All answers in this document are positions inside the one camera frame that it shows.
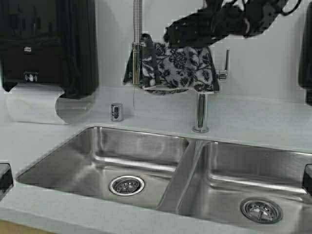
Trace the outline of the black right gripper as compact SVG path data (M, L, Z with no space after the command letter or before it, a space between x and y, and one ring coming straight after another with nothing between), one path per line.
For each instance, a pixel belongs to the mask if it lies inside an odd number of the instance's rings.
M214 33L219 8L206 7L180 18L166 27L163 40L171 47L206 47L217 41Z

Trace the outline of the black right robot base corner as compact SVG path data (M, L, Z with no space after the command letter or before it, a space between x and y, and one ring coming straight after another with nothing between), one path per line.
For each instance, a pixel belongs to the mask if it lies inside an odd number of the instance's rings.
M307 164L305 166L302 187L305 189L305 191L309 195L312 195L312 165L311 164Z

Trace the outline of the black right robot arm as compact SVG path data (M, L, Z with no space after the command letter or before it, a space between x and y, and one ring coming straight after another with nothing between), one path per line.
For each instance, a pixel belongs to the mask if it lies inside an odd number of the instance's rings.
M239 7L235 0L205 0L195 13L166 27L163 39L171 47L206 47L229 35L255 37L265 32L282 15L292 14L300 6L297 1L284 11L286 0L244 0Z

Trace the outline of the black left robot base corner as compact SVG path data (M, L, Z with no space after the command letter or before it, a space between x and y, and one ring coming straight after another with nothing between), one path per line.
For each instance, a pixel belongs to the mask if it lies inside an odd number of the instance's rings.
M0 164L0 199L2 200L14 186L12 169L9 163Z

